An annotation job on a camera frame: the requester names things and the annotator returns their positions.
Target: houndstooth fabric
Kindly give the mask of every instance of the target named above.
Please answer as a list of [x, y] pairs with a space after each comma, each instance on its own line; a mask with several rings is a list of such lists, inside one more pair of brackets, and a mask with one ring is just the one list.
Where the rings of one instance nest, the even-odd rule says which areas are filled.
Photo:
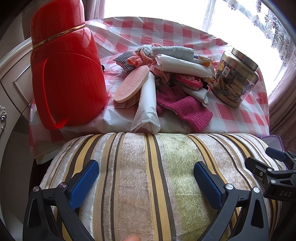
[[132, 51], [127, 51], [125, 53], [123, 53], [122, 55], [118, 56], [117, 58], [113, 59], [113, 61], [119, 62], [124, 66], [124, 72], [126, 74], [129, 74], [130, 72], [132, 72], [134, 69], [136, 69], [136, 66], [128, 64], [126, 62], [126, 60], [133, 56], [133, 52]]

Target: gray towel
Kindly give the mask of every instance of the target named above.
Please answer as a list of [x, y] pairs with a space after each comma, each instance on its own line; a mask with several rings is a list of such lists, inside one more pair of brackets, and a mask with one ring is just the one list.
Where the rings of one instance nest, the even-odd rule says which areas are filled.
[[182, 46], [152, 47], [152, 53], [154, 57], [157, 54], [165, 54], [177, 59], [193, 62], [194, 50]]
[[141, 49], [143, 50], [144, 54], [147, 57], [153, 58], [152, 45], [151, 44], [144, 44], [143, 46], [141, 46], [140, 48], [138, 48], [137, 50], [135, 50], [135, 52], [136, 53], [139, 53], [141, 51]]

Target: finger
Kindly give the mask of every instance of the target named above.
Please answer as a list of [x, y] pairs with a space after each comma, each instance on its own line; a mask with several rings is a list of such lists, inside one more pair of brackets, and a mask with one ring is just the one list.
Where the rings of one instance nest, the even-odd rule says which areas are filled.
[[122, 241], [141, 241], [141, 239], [138, 235], [132, 234]]

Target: jar label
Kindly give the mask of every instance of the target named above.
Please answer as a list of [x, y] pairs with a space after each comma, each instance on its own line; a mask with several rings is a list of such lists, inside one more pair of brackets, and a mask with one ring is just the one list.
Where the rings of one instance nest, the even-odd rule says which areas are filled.
[[227, 75], [229, 74], [229, 72], [230, 72], [230, 68], [228, 68], [227, 66], [225, 66], [225, 68], [224, 68], [223, 71], [222, 71], [222, 74], [223, 74], [225, 77], [227, 77]]

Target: striped cushion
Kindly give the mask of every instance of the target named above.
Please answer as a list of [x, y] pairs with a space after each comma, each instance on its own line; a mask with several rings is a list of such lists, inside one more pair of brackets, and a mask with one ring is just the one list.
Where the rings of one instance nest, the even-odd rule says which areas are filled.
[[[142, 241], [196, 241], [215, 215], [194, 177], [193, 166], [204, 161], [224, 183], [250, 190], [261, 184], [244, 167], [252, 156], [272, 166], [267, 145], [249, 134], [139, 134], [88, 135], [66, 143], [41, 183], [56, 187], [79, 172], [89, 159], [100, 165], [98, 180], [79, 209], [79, 217], [96, 241], [120, 241], [137, 234]], [[278, 221], [281, 202], [265, 199], [270, 235]], [[223, 240], [240, 209], [237, 208]], [[57, 223], [62, 226], [57, 216]], [[70, 240], [63, 228], [63, 237]]]

